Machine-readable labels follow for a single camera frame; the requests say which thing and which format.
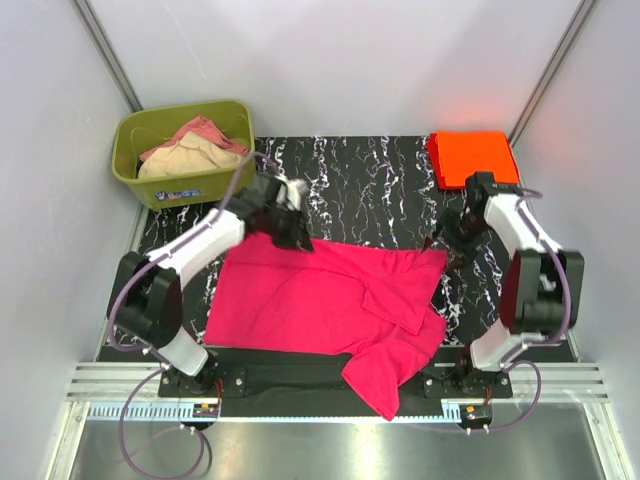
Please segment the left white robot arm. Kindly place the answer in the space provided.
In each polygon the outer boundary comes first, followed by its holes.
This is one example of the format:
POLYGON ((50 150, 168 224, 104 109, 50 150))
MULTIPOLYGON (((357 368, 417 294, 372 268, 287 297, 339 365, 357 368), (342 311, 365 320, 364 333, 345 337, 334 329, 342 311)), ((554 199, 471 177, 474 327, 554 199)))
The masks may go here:
POLYGON ((309 187, 302 179, 258 174, 234 195, 227 194, 194 227, 147 254, 124 255, 107 310, 109 342, 125 351, 115 330, 137 338, 181 373, 196 396, 215 386, 212 355, 183 326, 183 290, 211 262, 255 233, 281 249, 313 250, 304 213, 309 187))

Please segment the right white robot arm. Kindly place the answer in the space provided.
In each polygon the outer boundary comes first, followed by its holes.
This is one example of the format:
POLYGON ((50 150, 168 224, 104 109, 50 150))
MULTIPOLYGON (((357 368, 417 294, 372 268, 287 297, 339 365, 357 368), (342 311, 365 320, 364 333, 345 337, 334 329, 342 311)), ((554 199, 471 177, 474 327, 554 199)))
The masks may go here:
POLYGON ((425 239, 425 249, 442 246, 451 270, 472 263, 488 231, 510 259, 498 319, 456 361, 454 384, 463 395, 480 394, 489 372, 508 371, 529 348, 559 344, 576 322, 585 260, 554 241, 533 216, 526 201, 541 196, 524 189, 468 201, 460 211, 447 208, 425 239))

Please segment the beige t shirt in bin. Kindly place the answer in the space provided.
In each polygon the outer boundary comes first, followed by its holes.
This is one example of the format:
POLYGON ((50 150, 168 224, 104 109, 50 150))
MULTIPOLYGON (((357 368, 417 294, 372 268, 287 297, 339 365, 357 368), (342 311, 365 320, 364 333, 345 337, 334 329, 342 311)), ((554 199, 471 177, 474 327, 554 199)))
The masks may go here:
POLYGON ((237 167, 244 155, 238 155, 189 133, 175 146, 157 149, 141 162, 141 179, 179 176, 237 167))

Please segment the folded orange t shirt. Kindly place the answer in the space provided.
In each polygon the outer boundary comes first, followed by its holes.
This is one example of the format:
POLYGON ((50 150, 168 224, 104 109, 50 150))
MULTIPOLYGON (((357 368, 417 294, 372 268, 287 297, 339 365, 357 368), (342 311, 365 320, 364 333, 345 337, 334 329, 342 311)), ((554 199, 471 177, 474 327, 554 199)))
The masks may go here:
POLYGON ((498 183, 518 184, 519 169, 507 136, 500 131, 437 131, 425 143, 441 190, 465 188, 468 177, 490 172, 498 183))

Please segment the dusty pink t shirt in bin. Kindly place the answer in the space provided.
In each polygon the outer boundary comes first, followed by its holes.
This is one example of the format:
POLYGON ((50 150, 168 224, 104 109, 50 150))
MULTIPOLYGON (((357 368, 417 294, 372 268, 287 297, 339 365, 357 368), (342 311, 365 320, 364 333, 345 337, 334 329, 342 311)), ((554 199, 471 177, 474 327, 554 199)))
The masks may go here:
POLYGON ((218 126, 210 119, 199 115, 185 123, 172 137, 163 144, 153 147, 139 156, 141 162, 145 162, 157 149, 175 146, 187 134, 193 133, 209 143, 238 155, 245 155, 249 152, 247 147, 229 139, 218 126))

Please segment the olive green plastic bin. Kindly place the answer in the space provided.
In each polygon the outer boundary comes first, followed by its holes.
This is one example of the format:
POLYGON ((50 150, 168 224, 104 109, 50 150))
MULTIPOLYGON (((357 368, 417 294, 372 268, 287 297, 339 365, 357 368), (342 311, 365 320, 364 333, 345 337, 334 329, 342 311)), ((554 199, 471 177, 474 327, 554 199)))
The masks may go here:
POLYGON ((136 112, 118 126, 112 173, 153 211, 217 201, 254 150, 248 107, 218 100, 136 112))

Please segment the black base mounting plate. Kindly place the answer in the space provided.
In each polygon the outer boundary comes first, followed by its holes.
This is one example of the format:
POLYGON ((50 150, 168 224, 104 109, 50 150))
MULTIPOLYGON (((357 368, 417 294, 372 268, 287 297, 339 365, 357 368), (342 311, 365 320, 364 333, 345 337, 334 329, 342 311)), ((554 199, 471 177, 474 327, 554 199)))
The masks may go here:
MULTIPOLYGON (((347 355, 326 356, 259 350, 218 348, 208 391, 190 390, 184 375, 172 369, 161 376, 158 394, 163 398, 222 400, 224 417, 284 418, 365 417, 375 413, 342 378, 347 355)), ((430 365, 399 387, 400 407, 395 416, 426 417, 442 414, 443 402, 480 403, 513 397, 504 373, 476 371, 457 380, 452 370, 461 350, 445 347, 430 365)))

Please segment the aluminium rail frame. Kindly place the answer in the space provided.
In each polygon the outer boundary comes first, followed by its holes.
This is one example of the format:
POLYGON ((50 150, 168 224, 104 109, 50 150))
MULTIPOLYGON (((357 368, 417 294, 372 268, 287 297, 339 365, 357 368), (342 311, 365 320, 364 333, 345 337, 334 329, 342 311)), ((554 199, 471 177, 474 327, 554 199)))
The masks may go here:
POLYGON ((50 479, 133 479, 139 470, 195 479, 635 479, 597 366, 520 366, 498 387, 492 421, 472 433, 462 413, 482 404, 431 375, 401 391, 392 421, 373 414, 340 376, 340 357, 223 354, 225 389, 196 434, 196 400, 163 398, 152 362, 76 368, 47 471, 50 479))

